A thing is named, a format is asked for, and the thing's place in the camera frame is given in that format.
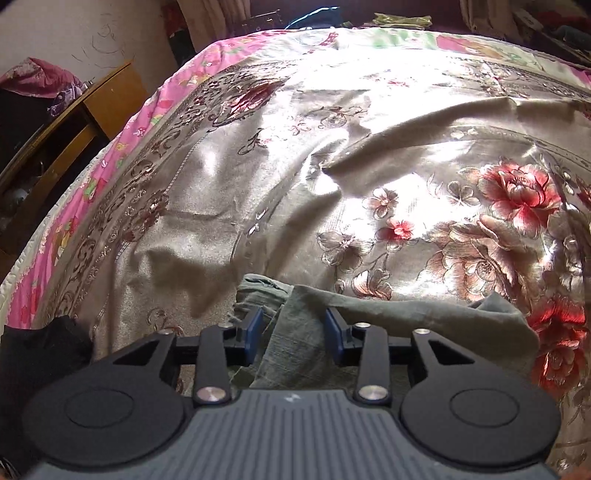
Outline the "green yellow cloth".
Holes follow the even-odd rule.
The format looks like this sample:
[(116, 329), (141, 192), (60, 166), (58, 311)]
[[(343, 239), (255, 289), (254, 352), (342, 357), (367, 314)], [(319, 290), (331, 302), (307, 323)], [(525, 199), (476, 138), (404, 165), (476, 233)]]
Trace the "green yellow cloth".
[(433, 25), (432, 17), (406, 17), (400, 15), (391, 15), (385, 13), (376, 13), (372, 24), (384, 28), (404, 28), (414, 30), (426, 30)]

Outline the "pink patterned quilt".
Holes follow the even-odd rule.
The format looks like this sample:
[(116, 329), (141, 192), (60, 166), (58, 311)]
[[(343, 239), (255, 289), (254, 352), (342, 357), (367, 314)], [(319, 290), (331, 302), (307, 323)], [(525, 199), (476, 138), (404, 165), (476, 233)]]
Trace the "pink patterned quilt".
[(344, 47), (359, 52), (384, 48), (392, 56), (402, 51), (434, 51), (445, 56), (498, 60), (590, 88), (587, 67), (494, 38), (403, 28), (325, 28), (267, 30), (216, 41), (193, 56), (133, 112), (113, 140), (72, 181), (31, 234), (1, 284), (2, 325), (28, 329), (59, 257), (80, 222), (114, 173), (130, 160), (133, 149), (174, 106), (213, 75), (263, 54), (300, 57)]

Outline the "gold floral satin bedspread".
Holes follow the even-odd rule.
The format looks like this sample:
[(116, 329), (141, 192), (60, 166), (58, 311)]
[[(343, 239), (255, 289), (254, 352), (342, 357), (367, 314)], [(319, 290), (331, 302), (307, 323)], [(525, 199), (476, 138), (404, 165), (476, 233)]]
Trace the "gold floral satin bedspread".
[(318, 307), (422, 324), (560, 405), (550, 457), (590, 463), (590, 73), (491, 40), (291, 32), (198, 74), (108, 171), (32, 323), (97, 357), (263, 306), (236, 387), (349, 387)]

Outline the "wooden tv cabinet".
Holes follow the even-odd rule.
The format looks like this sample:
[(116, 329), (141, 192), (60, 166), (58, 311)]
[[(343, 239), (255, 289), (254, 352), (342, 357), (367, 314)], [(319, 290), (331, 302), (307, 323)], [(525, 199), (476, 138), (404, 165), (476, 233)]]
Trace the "wooden tv cabinet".
[(34, 134), (1, 170), (2, 276), (65, 187), (146, 99), (139, 74), (126, 62)]

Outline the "blue cloth item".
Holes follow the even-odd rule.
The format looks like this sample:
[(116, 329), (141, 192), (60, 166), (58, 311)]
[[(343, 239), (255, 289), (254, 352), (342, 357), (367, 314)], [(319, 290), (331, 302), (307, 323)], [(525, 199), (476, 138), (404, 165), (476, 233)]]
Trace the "blue cloth item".
[(287, 30), (322, 29), (342, 25), (342, 12), (339, 6), (321, 7), (287, 24)]

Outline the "black television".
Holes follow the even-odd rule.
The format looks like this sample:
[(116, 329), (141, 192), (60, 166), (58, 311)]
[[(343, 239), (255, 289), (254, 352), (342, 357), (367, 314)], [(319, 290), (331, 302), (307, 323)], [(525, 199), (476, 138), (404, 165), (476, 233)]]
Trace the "black television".
[(0, 91), (0, 164), (4, 169), (30, 137), (49, 121), (51, 98)]

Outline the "beige curtain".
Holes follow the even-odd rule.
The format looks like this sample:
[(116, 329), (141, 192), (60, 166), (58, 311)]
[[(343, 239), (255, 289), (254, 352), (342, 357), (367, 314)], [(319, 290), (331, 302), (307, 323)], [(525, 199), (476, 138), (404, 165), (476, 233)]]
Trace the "beige curtain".
[(250, 17), (249, 0), (178, 0), (195, 51), (228, 38)]

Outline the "cluttered bedside table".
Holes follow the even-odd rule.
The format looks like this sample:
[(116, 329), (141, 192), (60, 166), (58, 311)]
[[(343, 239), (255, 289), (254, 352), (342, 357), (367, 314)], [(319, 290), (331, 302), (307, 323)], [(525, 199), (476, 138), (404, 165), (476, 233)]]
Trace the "cluttered bedside table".
[(512, 12), (527, 46), (590, 66), (589, 1), (513, 1)]

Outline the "maroon cloth television cover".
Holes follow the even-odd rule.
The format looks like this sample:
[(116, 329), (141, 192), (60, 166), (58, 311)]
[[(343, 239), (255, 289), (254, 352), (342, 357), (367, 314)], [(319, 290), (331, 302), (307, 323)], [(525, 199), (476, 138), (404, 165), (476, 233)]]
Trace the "maroon cloth television cover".
[(89, 84), (59, 66), (28, 57), (1, 76), (1, 89), (50, 100), (48, 115), (56, 118), (89, 89)]

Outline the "black garment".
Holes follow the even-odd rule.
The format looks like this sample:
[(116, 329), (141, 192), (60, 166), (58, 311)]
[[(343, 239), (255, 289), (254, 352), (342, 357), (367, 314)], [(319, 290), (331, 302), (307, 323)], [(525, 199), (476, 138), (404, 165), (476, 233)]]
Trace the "black garment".
[(68, 316), (41, 329), (5, 327), (1, 336), (1, 477), (17, 479), (39, 460), (22, 412), (43, 387), (89, 365), (93, 342)]

